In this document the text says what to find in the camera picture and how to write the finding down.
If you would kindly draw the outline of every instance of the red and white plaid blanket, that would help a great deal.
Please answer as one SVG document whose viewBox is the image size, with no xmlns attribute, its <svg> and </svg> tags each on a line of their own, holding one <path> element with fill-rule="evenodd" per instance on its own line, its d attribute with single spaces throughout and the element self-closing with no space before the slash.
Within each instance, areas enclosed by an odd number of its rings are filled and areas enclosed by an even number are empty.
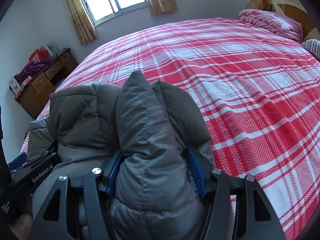
<svg viewBox="0 0 320 240">
<path fill-rule="evenodd" d="M 251 24 L 193 20 L 101 46 L 59 90 L 93 82 L 122 85 L 135 70 L 192 96 L 217 166 L 232 176 L 254 175 L 287 239 L 295 239 L 319 202 L 320 63 L 295 41 Z M 39 118 L 48 114 L 49 104 Z"/>
</svg>

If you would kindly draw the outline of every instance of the gray down jacket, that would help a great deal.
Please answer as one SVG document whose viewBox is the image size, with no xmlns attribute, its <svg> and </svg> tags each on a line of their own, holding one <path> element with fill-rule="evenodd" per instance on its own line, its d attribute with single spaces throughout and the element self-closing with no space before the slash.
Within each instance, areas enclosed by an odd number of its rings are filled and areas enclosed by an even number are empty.
<svg viewBox="0 0 320 240">
<path fill-rule="evenodd" d="M 28 160 L 57 141 L 62 163 L 34 193 L 34 217 L 59 175 L 85 175 L 121 149 L 126 158 L 108 205 L 117 239 L 199 237 L 207 206 L 192 187 L 183 152 L 194 145 L 214 160 L 209 132 L 188 93 L 159 81 L 148 84 L 134 72 L 122 88 L 79 85 L 50 100 L 50 116 L 30 124 Z M 88 239 L 85 214 L 79 213 Z"/>
</svg>

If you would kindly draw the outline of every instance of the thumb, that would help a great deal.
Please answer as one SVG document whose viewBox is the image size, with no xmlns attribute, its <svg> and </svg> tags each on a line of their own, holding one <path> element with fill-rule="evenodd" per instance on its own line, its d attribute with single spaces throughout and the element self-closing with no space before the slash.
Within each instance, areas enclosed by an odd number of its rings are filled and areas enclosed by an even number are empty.
<svg viewBox="0 0 320 240">
<path fill-rule="evenodd" d="M 31 230 L 33 219 L 30 215 L 22 215 L 15 220 L 10 228 L 19 240 L 27 240 Z"/>
</svg>

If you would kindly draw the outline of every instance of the silver screw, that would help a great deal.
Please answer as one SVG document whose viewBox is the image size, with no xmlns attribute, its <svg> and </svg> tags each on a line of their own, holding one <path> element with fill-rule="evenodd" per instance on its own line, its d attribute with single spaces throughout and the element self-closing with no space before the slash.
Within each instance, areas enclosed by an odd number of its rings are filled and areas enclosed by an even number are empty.
<svg viewBox="0 0 320 240">
<path fill-rule="evenodd" d="M 100 168 L 93 168 L 92 169 L 92 173 L 93 174 L 100 174 L 101 173 L 101 169 Z"/>
<path fill-rule="evenodd" d="M 219 168 L 213 168 L 213 170 L 211 171 L 213 174 L 217 174 L 220 175 L 222 173 L 222 170 Z"/>
<path fill-rule="evenodd" d="M 250 182 L 253 182 L 253 181 L 255 180 L 254 176 L 252 176 L 252 175 L 247 175 L 247 176 L 246 176 L 246 179 L 247 179 L 248 181 L 250 181 Z"/>
<path fill-rule="evenodd" d="M 64 181 L 68 178 L 68 176 L 66 174 L 60 175 L 59 176 L 59 180 Z"/>
</svg>

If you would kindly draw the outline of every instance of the window sill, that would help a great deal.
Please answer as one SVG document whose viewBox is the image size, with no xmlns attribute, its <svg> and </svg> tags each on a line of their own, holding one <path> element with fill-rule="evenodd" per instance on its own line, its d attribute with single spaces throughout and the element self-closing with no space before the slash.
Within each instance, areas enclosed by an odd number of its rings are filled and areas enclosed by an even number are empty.
<svg viewBox="0 0 320 240">
<path fill-rule="evenodd" d="M 134 10 L 137 10 L 137 9 L 141 9 L 141 8 L 144 8 L 144 7 L 147 7 L 147 6 L 149 6 L 149 3 L 140 3 L 140 4 L 132 5 L 132 6 L 128 7 L 128 8 L 125 8 L 125 9 L 123 9 L 121 11 L 116 12 L 115 14 L 110 14 L 110 15 L 107 15 L 107 16 L 101 18 L 93 26 L 97 27 L 98 25 L 100 25 L 100 24 L 102 24 L 102 23 L 106 22 L 107 20 L 110 20 L 110 19 L 112 19 L 114 17 L 117 17 L 119 15 L 125 14 L 127 12 L 131 12 L 131 11 L 134 11 Z"/>
</svg>

